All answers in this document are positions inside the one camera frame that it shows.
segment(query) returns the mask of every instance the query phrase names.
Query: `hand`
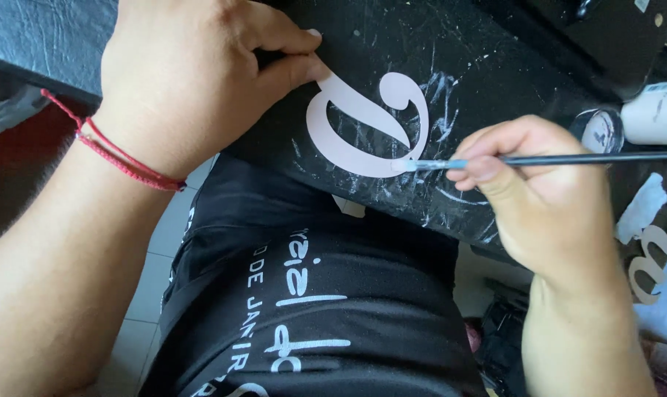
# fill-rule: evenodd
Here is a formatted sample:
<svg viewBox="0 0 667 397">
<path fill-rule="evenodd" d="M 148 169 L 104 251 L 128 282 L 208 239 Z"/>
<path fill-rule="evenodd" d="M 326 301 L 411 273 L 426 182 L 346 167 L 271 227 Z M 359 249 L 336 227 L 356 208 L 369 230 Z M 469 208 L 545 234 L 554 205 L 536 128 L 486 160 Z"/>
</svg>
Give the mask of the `hand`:
<svg viewBox="0 0 667 397">
<path fill-rule="evenodd" d="M 586 152 L 565 129 L 526 116 L 463 140 L 453 158 L 469 160 L 468 166 L 446 176 L 458 190 L 478 186 L 486 195 L 495 210 L 500 239 L 516 261 L 555 287 L 588 288 L 594 282 L 604 287 L 601 282 L 620 274 L 604 168 L 513 169 L 494 157 Z"/>
<path fill-rule="evenodd" d="M 93 120 L 147 166 L 187 176 L 326 72 L 307 56 L 320 42 L 317 31 L 254 1 L 120 0 Z M 288 56 L 258 70 L 256 48 Z"/>
</svg>

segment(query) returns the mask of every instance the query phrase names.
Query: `left hand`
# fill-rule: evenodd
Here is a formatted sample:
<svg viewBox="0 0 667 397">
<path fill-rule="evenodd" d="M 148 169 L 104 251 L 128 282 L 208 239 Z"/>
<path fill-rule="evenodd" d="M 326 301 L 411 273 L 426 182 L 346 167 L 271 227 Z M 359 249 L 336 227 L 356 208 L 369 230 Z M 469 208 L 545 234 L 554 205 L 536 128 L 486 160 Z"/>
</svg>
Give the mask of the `left hand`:
<svg viewBox="0 0 667 397">
<path fill-rule="evenodd" d="M 308 56 L 320 43 L 317 31 L 255 1 L 120 0 L 93 119 L 148 167 L 185 177 L 322 77 L 326 68 Z M 259 70 L 256 48 L 288 56 Z"/>
</svg>

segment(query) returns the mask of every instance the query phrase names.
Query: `paintbrush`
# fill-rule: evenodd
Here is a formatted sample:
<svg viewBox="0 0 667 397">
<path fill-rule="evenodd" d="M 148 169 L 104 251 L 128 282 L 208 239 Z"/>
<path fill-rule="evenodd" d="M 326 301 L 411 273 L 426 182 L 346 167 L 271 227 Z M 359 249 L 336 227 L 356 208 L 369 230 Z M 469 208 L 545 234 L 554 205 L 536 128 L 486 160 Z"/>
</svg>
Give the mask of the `paintbrush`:
<svg viewBox="0 0 667 397">
<path fill-rule="evenodd" d="M 530 167 L 532 165 L 576 165 L 576 164 L 610 164 L 626 161 L 662 161 L 667 160 L 664 152 L 632 152 L 632 153 L 591 153 L 585 155 L 553 155 L 530 157 L 505 157 L 500 160 L 511 167 Z M 414 172 L 432 171 L 435 169 L 464 169 L 468 160 L 399 160 L 392 161 L 393 171 Z"/>
</svg>

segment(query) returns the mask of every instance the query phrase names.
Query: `tile floor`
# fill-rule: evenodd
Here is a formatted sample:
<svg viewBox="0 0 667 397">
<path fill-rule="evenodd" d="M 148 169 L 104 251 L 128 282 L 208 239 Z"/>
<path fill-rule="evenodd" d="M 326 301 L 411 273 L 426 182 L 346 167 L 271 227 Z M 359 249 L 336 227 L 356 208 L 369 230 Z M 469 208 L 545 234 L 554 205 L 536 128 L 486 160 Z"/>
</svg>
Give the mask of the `tile floor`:
<svg viewBox="0 0 667 397">
<path fill-rule="evenodd" d="M 132 397 L 144 381 L 159 348 L 160 301 L 168 286 L 170 265 L 179 249 L 191 200 L 217 159 L 216 156 L 207 161 L 189 176 L 189 187 L 175 195 L 152 235 L 135 297 L 123 320 L 110 362 L 98 379 L 97 389 L 103 397 Z M 342 212 L 364 217 L 363 205 L 340 197 L 334 199 Z M 454 295 L 464 316 L 482 314 L 492 298 L 492 293 L 482 285 L 483 276 L 493 275 L 512 286 L 521 286 L 531 279 L 529 271 L 476 257 L 465 244 L 460 250 L 456 274 Z"/>
</svg>

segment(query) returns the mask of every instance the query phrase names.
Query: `paper stencil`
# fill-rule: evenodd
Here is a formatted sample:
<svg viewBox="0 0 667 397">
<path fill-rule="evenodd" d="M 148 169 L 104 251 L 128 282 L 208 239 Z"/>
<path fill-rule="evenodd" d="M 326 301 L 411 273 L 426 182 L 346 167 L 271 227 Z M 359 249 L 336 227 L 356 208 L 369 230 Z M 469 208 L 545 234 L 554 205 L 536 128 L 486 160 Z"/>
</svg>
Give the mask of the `paper stencil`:
<svg viewBox="0 0 667 397">
<path fill-rule="evenodd" d="M 428 108 L 422 89 L 409 77 L 400 73 L 388 73 L 380 80 L 380 96 L 389 107 L 407 109 L 411 102 L 419 113 L 419 141 L 411 149 L 409 137 L 399 122 L 382 107 L 367 99 L 333 72 L 325 80 L 317 82 L 321 92 L 309 103 L 306 110 L 306 127 L 319 152 L 348 172 L 375 178 L 389 178 L 402 174 L 393 171 L 392 164 L 403 160 L 418 160 L 428 140 Z M 380 158 L 355 148 L 333 130 L 326 115 L 329 103 L 348 116 L 382 131 L 399 140 L 409 152 L 396 159 Z"/>
</svg>

